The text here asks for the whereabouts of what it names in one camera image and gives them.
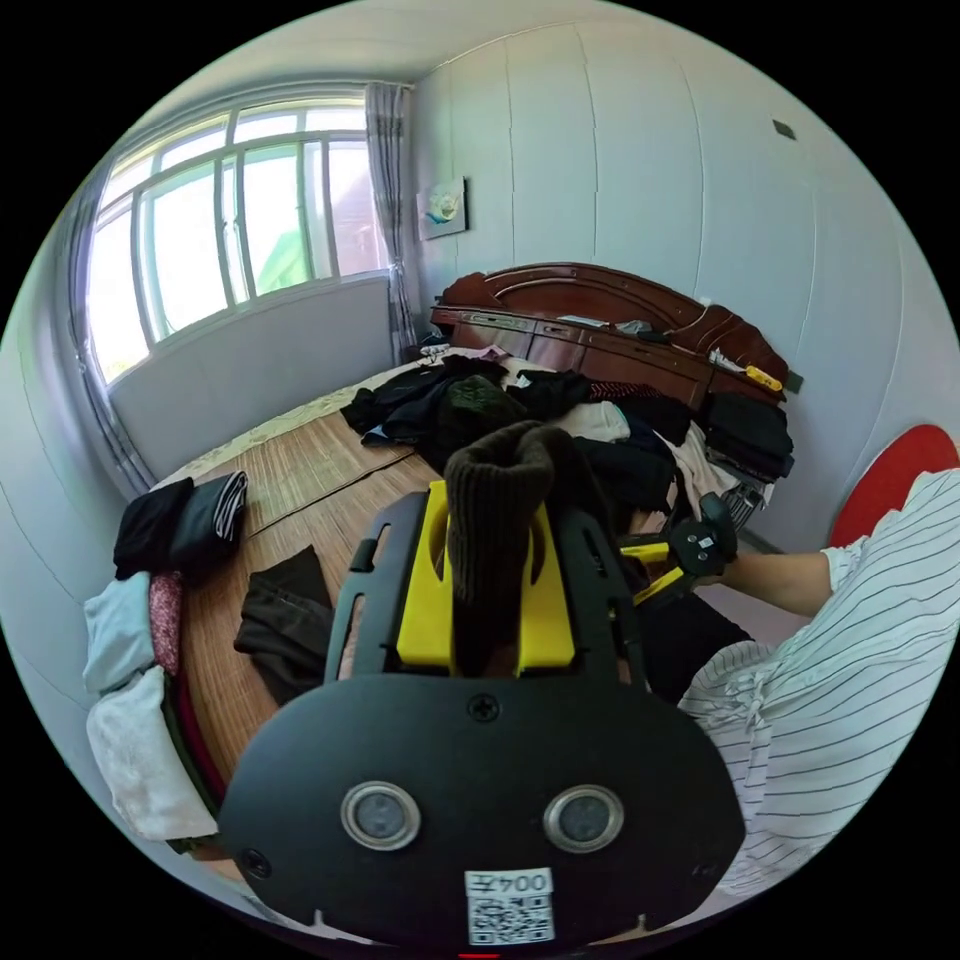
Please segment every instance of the window glass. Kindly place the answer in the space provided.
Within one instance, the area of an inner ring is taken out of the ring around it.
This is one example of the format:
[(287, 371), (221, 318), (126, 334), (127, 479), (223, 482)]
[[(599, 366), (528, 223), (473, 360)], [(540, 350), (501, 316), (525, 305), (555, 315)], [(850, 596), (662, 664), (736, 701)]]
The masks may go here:
[(385, 268), (365, 141), (330, 144), (330, 206), (340, 275)]
[(308, 280), (296, 147), (267, 147), (244, 155), (243, 202), (256, 292), (270, 293)]
[(150, 176), (153, 167), (153, 157), (147, 157), (129, 166), (115, 168), (100, 198), (100, 208), (113, 203), (118, 197), (143, 183)]
[(310, 229), (310, 249), (313, 253), (314, 275), (318, 278), (332, 277), (327, 216), (323, 205), (323, 144), (305, 144), (303, 159), (306, 178), (307, 222)]
[(363, 107), (318, 107), (307, 111), (307, 130), (366, 130)]
[(213, 163), (148, 191), (141, 200), (147, 282), (167, 327), (184, 327), (226, 309), (213, 209)]
[(246, 143), (261, 137), (277, 137), (284, 133), (297, 132), (297, 114), (280, 113), (264, 115), (263, 111), (241, 111), (237, 118), (234, 143)]
[(227, 252), (227, 272), (233, 287), (233, 299), (243, 303), (250, 299), (247, 279), (240, 254), (240, 214), (237, 210), (237, 159), (223, 162), (223, 243)]
[(206, 129), (167, 147), (160, 158), (160, 169), (169, 170), (170, 167), (175, 167), (178, 163), (183, 163), (185, 160), (202, 157), (205, 153), (219, 150), (226, 142), (227, 125), (226, 121), (222, 121), (212, 130)]
[(100, 372), (111, 383), (147, 356), (130, 258), (131, 215), (100, 227), (90, 250), (87, 316)]

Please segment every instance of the white wall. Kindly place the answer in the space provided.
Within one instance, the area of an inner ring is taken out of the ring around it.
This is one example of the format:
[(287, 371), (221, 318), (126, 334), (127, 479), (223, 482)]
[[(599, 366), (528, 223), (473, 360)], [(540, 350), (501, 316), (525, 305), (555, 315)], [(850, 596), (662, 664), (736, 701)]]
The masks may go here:
[[(53, 372), (53, 250), (37, 254), (0, 344), (0, 622), (41, 723), (85, 790), (123, 832), (87, 743), (82, 603), (114, 574), (123, 501), (86, 449)], [(11, 790), (29, 794), (29, 784)], [(246, 913), (247, 902), (165, 844), (131, 842), (158, 866)]]
[(474, 270), (597, 263), (741, 313), (805, 378), (786, 408), (797, 467), (751, 525), (769, 542), (821, 546), (907, 427), (960, 435), (960, 350), (909, 230), (840, 139), (743, 61), (638, 14), (488, 44), (415, 97), (418, 185), (467, 177), (471, 223), (421, 244), (425, 304)]
[(387, 369), (386, 276), (309, 284), (187, 329), (111, 389), (158, 479), (281, 413)]

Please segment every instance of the light blue cloth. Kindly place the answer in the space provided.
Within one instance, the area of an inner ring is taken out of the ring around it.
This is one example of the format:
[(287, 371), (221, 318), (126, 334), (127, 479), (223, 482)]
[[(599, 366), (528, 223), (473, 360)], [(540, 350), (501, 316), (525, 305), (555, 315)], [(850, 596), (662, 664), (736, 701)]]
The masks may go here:
[(83, 605), (87, 618), (87, 665), (83, 683), (103, 695), (122, 687), (154, 662), (150, 633), (150, 574), (113, 580)]

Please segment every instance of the curtain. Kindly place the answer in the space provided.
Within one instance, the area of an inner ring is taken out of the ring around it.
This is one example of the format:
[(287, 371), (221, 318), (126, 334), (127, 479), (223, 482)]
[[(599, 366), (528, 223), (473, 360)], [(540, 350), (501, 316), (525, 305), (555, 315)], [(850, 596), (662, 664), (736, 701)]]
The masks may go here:
[(407, 122), (410, 91), (391, 83), (371, 83), (366, 88), (367, 145), (370, 180), (377, 218), (390, 258), (390, 339), (394, 363), (403, 362), (404, 348), (416, 343), (417, 333), (410, 309), (409, 284), (404, 276), (405, 217), (404, 184), (407, 180)]
[(59, 225), (60, 280), (65, 289), (66, 326), (72, 356), (80, 371), (82, 388), (97, 426), (106, 442), (112, 466), (134, 496), (146, 493), (156, 482), (120, 422), (100, 372), (87, 316), (87, 277), (100, 195), (110, 174), (112, 157), (94, 170), (64, 211)]

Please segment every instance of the circular lens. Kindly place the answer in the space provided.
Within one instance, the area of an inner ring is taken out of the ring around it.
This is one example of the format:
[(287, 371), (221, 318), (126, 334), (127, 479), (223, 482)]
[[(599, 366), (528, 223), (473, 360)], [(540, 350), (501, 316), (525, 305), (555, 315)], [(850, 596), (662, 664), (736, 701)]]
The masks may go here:
[(616, 839), (623, 804), (605, 787), (571, 787), (555, 797), (543, 815), (550, 842), (568, 853), (593, 853)]
[(420, 811), (406, 790), (372, 780), (343, 798), (340, 821), (350, 836), (370, 850), (399, 850), (417, 835)]

